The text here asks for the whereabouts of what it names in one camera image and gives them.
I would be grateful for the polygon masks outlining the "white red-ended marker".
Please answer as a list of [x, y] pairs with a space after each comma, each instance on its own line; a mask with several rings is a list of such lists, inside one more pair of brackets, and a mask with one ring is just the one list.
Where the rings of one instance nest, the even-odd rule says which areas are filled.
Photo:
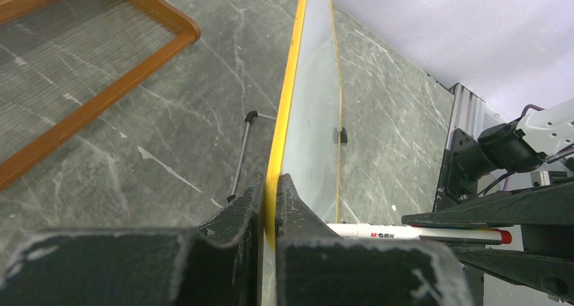
[[503, 245], [512, 243], [512, 234], [501, 229], [452, 229], [408, 225], [372, 225], [368, 223], [328, 223], [346, 238], [382, 240], [432, 240], [444, 243]]

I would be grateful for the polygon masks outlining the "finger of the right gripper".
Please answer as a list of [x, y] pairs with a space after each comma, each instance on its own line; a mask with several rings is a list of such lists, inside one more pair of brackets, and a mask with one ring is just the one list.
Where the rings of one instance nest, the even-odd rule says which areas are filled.
[[487, 228], [573, 225], [573, 182], [496, 192], [442, 211], [404, 215], [416, 227]]
[[572, 248], [535, 254], [517, 250], [455, 246], [453, 252], [462, 263], [486, 274], [573, 303]]

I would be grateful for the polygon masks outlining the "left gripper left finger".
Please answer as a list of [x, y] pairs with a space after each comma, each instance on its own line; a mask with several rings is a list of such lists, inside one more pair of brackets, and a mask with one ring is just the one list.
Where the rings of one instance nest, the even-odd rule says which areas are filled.
[[51, 228], [21, 243], [2, 305], [260, 305], [263, 177], [196, 227]]

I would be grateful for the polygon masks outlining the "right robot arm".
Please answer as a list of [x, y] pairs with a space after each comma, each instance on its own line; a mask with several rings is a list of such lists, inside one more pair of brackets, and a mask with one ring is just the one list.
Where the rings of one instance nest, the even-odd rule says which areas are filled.
[[457, 242], [467, 265], [511, 284], [573, 302], [573, 180], [513, 191], [477, 190], [479, 179], [502, 169], [505, 177], [540, 168], [573, 145], [573, 102], [524, 114], [484, 130], [477, 139], [456, 129], [444, 188], [433, 211], [402, 217], [406, 225], [486, 229], [519, 225], [523, 249], [498, 250]]

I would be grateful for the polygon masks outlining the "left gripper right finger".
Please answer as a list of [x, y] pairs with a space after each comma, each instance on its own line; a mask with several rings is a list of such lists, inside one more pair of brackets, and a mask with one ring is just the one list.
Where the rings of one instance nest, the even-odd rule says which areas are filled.
[[289, 174], [275, 208], [278, 305], [472, 305], [448, 247], [419, 240], [357, 240], [331, 230]]

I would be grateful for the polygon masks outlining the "yellow framed whiteboard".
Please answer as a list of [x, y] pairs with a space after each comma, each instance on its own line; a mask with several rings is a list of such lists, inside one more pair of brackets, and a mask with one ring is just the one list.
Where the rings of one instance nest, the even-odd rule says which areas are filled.
[[289, 215], [319, 227], [339, 218], [342, 98], [332, 0], [299, 0], [263, 187], [276, 279]]

